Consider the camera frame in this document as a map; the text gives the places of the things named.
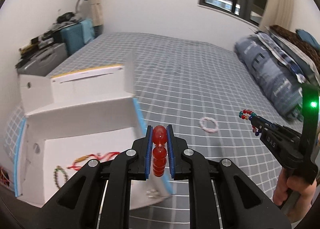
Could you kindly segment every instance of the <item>gray checkered sheet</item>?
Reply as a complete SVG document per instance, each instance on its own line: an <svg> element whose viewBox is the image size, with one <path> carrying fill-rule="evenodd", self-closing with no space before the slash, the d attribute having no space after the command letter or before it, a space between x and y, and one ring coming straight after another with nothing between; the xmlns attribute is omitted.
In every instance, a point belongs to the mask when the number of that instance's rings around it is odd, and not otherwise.
<svg viewBox="0 0 320 229"><path fill-rule="evenodd" d="M287 124L263 95L234 52L209 43L143 33L101 35L53 72L123 63L135 50L135 90L148 125L172 124L176 136L206 158L231 159L268 197L272 197L280 165L252 132L242 109ZM217 133L199 126L201 117L215 118ZM187 181L170 181L174 195L154 206L132 210L130 228L189 228Z"/></svg>

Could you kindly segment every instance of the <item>green light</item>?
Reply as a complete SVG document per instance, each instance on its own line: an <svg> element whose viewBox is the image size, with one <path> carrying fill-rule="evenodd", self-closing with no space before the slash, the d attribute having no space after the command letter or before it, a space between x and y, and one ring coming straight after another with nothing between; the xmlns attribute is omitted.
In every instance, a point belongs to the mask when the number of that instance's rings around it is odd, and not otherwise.
<svg viewBox="0 0 320 229"><path fill-rule="evenodd" d="M311 107L316 108L318 103L317 102L311 102L310 105L311 105Z"/></svg>

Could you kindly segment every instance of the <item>hand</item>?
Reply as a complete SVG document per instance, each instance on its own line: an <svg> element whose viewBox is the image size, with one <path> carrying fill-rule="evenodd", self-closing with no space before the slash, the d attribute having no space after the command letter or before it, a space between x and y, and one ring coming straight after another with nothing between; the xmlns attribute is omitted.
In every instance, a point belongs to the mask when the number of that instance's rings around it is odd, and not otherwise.
<svg viewBox="0 0 320 229"><path fill-rule="evenodd" d="M316 192L316 181L312 185L308 184L302 177L285 175L285 169L282 168L276 190L273 193L273 203L281 206L283 201L288 198L287 190L290 188L293 191L298 191L301 196L296 205L289 211L287 217L291 223L301 220L309 211L312 198Z"/></svg>

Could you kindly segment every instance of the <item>white wall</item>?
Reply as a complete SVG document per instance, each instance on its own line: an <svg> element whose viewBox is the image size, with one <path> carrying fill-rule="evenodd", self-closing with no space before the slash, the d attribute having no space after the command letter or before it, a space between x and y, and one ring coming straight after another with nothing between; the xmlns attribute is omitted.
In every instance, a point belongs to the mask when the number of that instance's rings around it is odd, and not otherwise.
<svg viewBox="0 0 320 229"><path fill-rule="evenodd" d="M4 2L0 9L0 134L4 131L8 114L20 101L17 73L14 68L20 58L18 49L45 32L59 14L74 11L76 1L6 0Z"/></svg>
<svg viewBox="0 0 320 229"><path fill-rule="evenodd" d="M233 50L254 26L198 0L102 0L105 32L145 32L213 43Z"/></svg>
<svg viewBox="0 0 320 229"><path fill-rule="evenodd" d="M320 11L313 0L294 0L290 30L304 29L320 43Z"/></svg>

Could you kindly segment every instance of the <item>white box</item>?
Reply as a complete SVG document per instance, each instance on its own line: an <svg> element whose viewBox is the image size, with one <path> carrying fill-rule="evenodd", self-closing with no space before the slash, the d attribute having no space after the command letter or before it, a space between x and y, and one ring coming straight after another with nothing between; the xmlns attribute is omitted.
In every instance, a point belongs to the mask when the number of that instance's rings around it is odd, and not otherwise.
<svg viewBox="0 0 320 229"><path fill-rule="evenodd" d="M58 165L70 178L76 171L66 168L75 159L122 152L145 136L144 120L134 98L133 75L129 57L125 66L97 67L52 78L20 76L25 124L14 163L18 199L41 207L58 190L53 179ZM60 186L64 183L62 173L58 181ZM167 177L153 174L147 181L133 181L131 191L131 209L172 194Z"/></svg>

